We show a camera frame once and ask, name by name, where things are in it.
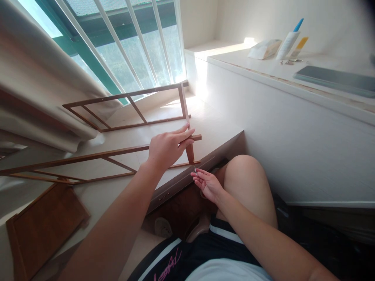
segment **glass pane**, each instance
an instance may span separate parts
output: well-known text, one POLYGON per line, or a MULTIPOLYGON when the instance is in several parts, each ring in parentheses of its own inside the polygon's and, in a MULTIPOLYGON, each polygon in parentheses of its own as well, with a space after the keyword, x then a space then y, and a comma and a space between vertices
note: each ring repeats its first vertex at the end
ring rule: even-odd
POLYGON ((175 83, 178 83, 185 80, 186 77, 184 76, 182 68, 180 39, 175 15, 175 6, 173 2, 170 2, 166 4, 158 3, 157 7, 159 10, 161 26, 163 28, 164 41, 168 53, 173 80, 175 83))
POLYGON ((93 73, 93 71, 87 66, 87 64, 84 62, 84 60, 81 58, 80 55, 75 55, 71 57, 88 75, 90 75, 96 82, 99 83, 100 86, 102 86, 107 92, 107 88, 103 85, 103 83, 99 80, 99 78, 93 73))
POLYGON ((62 36, 61 32, 34 0, 18 0, 18 2, 36 20, 36 22, 45 30, 45 32, 47 32, 49 36, 52 38, 62 36))
MULTIPOLYGON (((99 13, 98 8, 93 0, 67 0, 70 7, 73 9, 77 16, 86 16, 90 14, 99 13)), ((125 0, 101 0, 103 8, 105 11, 113 11, 118 9, 123 9, 126 7, 125 0)), ((135 0, 132 4, 143 4, 151 2, 150 0, 135 0)))
POLYGON ((167 63, 165 61, 163 45, 161 44, 160 34, 158 30, 143 33, 143 40, 145 41, 148 54, 152 65, 154 66, 156 77, 159 81, 160 86, 169 85, 171 80, 169 79, 167 63))
MULTIPOLYGON (((101 0, 103 6, 105 2, 108 3, 108 0, 101 0)), ((143 88, 149 89, 155 87, 156 82, 152 76, 145 52, 143 51, 141 41, 139 40, 129 12, 109 16, 109 20, 143 88)))
POLYGON ((99 54, 119 81, 125 92, 139 91, 140 87, 134 79, 124 57, 115 42, 96 47, 99 54))
POLYGON ((163 35, 165 47, 168 53, 169 64, 171 65, 173 80, 175 83, 184 81, 186 77, 184 76, 184 72, 182 70, 180 39, 177 25, 164 27, 163 35))
POLYGON ((121 40, 121 44, 129 57, 136 74, 144 89, 156 87, 154 77, 148 64, 145 52, 138 36, 121 40))
POLYGON ((165 61, 163 46, 161 44, 160 34, 157 29, 154 9, 152 5, 137 7, 139 0, 130 0, 136 14, 139 27, 145 41, 146 48, 154 66, 156 77, 161 86, 169 85, 170 79, 165 61))

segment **window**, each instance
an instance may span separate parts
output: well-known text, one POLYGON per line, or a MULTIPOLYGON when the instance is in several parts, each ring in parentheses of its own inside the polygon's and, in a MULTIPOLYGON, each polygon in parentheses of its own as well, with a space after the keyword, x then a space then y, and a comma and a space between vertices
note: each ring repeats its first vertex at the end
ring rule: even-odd
POLYGON ((185 80, 173 0, 18 1, 111 94, 185 80))

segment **leg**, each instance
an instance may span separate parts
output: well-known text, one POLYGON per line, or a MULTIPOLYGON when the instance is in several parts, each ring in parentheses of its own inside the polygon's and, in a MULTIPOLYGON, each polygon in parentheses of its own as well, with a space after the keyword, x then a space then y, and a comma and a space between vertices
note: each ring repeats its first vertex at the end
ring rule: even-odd
MULTIPOLYGON (((234 157, 215 176, 224 189, 249 211, 277 228, 275 206, 266 173, 260 163, 248 155, 234 157)), ((218 219, 227 221, 220 210, 218 219)))
POLYGON ((140 230, 119 280, 125 281, 143 258, 165 238, 140 230))

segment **wooden board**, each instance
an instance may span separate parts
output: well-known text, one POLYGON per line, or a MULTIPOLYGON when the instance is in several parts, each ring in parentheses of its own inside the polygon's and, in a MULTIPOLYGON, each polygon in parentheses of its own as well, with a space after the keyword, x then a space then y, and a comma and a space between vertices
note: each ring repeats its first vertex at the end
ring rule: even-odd
POLYGON ((55 183, 7 221, 14 279, 30 280, 90 217, 72 188, 55 183))

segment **white shirt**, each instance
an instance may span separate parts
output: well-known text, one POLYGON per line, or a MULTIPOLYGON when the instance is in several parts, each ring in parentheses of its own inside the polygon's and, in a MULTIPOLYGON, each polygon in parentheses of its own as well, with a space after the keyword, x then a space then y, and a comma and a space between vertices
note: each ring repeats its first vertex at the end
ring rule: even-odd
POLYGON ((256 265, 230 259, 209 260, 197 267, 186 280, 253 280, 272 281, 267 272, 256 265))

